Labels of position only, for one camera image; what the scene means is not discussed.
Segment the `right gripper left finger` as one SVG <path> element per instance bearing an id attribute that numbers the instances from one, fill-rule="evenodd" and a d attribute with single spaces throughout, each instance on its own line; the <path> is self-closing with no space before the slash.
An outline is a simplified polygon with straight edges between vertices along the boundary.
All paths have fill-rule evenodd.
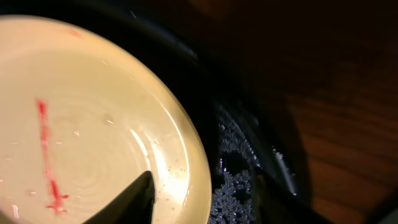
<path id="1" fill-rule="evenodd" d="M 147 170 L 84 224 L 151 224 L 154 203 L 154 179 Z"/>

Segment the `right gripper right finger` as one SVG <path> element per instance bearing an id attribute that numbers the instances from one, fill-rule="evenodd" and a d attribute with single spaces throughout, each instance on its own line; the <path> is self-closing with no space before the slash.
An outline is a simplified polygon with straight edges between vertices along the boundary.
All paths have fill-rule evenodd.
<path id="1" fill-rule="evenodd" d="M 331 224 L 260 168 L 253 170 L 253 209 L 262 224 Z"/>

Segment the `yellow plate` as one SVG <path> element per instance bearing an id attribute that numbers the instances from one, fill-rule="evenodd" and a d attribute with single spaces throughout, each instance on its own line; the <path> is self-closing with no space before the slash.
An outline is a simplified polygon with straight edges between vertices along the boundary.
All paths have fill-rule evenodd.
<path id="1" fill-rule="evenodd" d="M 203 144 L 151 70 L 80 27 L 2 16 L 1 222 L 84 223 L 144 172 L 152 223 L 208 221 Z"/>

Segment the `black round tray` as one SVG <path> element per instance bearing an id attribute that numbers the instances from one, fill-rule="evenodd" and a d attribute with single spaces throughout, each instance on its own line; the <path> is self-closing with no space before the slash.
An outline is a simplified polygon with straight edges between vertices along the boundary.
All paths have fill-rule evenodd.
<path id="1" fill-rule="evenodd" d="M 257 223 L 253 170 L 260 168 L 310 207 L 312 187 L 297 130 L 281 103 L 275 124 L 215 66 L 177 34 L 109 1 L 2 1 L 4 15 L 43 16 L 82 26 L 132 53 L 177 96 L 204 143 L 213 199 L 210 223 Z"/>

